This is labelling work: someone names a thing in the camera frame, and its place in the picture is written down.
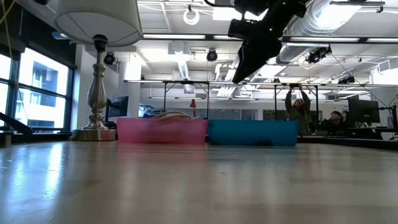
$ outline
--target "table surface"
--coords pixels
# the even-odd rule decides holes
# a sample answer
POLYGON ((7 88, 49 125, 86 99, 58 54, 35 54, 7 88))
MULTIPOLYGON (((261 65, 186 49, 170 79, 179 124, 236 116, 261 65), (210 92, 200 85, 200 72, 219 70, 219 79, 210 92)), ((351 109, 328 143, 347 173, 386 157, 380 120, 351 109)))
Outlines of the table surface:
POLYGON ((397 223, 398 154, 54 142, 0 149, 0 223, 397 223))

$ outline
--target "metal pole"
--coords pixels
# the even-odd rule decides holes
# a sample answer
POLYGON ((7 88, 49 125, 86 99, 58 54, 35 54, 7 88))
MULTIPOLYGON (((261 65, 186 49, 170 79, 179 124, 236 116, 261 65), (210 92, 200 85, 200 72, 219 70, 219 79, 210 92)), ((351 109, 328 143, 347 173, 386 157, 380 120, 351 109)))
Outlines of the metal pole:
POLYGON ((319 97, 318 97, 318 86, 315 86, 315 96, 316 96, 316 103, 317 103, 317 125, 319 124, 319 97))
POLYGON ((275 120, 278 120, 278 107, 277 107, 277 100, 276 100, 276 96, 278 95, 278 93, 276 92, 276 85, 274 85, 274 93, 275 93, 275 120))
POLYGON ((210 107, 210 84, 207 84, 207 120, 209 120, 209 107, 210 107))
POLYGON ((167 94, 167 82, 164 83, 164 99, 163 99, 163 113, 166 112, 166 94, 167 94))

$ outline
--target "lamp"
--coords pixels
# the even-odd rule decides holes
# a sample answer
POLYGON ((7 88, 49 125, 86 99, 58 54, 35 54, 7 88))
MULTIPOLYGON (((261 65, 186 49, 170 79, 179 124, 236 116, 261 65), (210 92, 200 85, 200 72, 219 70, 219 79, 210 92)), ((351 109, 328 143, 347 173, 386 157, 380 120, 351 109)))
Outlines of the lamp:
POLYGON ((103 78, 103 54, 107 47, 132 45, 142 38, 136 0, 60 0, 56 28, 67 37, 84 44, 94 44, 97 51, 93 65, 94 79, 87 94, 91 108, 89 123, 73 130, 77 141, 114 141, 116 131, 103 124, 107 104, 103 78))

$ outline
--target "lamp stand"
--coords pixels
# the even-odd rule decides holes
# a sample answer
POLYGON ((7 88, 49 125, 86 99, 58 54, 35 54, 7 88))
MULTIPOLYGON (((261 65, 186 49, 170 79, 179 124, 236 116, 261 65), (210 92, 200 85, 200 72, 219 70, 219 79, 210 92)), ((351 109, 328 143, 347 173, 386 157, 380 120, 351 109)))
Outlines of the lamp stand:
POLYGON ((88 115, 89 123, 82 129, 73 130, 72 139, 76 141, 115 141, 116 130, 110 130, 103 124, 102 110, 106 106, 104 88, 105 66, 102 64, 103 54, 108 44, 108 39, 103 35, 93 37, 97 50, 97 62, 93 65, 94 79, 87 94, 87 105, 91 108, 88 115))

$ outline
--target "ceiling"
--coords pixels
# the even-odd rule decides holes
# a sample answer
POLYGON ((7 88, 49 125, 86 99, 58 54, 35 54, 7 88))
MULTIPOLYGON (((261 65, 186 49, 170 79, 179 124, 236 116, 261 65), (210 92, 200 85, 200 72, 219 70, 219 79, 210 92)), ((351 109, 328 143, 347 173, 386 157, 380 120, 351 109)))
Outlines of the ceiling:
MULTIPOLYGON (((27 10, 53 26, 57 15, 58 0, 50 1, 48 7, 35 4, 31 0, 18 0, 19 4, 27 10)), ((171 3, 152 4, 139 1, 139 15, 142 31, 148 33, 166 34, 221 34, 226 35, 229 21, 214 21, 211 15, 212 8, 195 0, 193 9, 199 9, 200 20, 194 25, 188 25, 183 20, 186 5, 172 5, 171 3)), ((376 7, 362 8, 346 24, 334 31, 333 36, 378 36, 398 37, 398 0, 385 0, 384 12, 375 13, 376 7)), ((142 74, 156 77, 157 74, 171 74, 178 70, 177 62, 167 60, 169 40, 141 40, 135 44, 146 64, 142 67, 142 74)), ((233 61, 236 52, 240 48, 240 42, 222 41, 189 41, 191 60, 187 65, 189 70, 214 71, 217 63, 206 61, 208 49, 214 48, 218 53, 218 61, 233 61)), ((355 68, 356 79, 360 82, 369 80, 369 68, 377 65, 387 58, 398 56, 398 45, 373 45, 373 44, 332 44, 334 56, 344 68, 332 56, 321 61, 320 64, 308 68, 303 64, 303 58, 298 59, 293 65, 288 66, 280 77, 282 82, 302 82, 309 77, 315 82, 328 80, 330 77, 355 68)), ((116 52, 121 59, 130 57, 129 52, 116 52)))

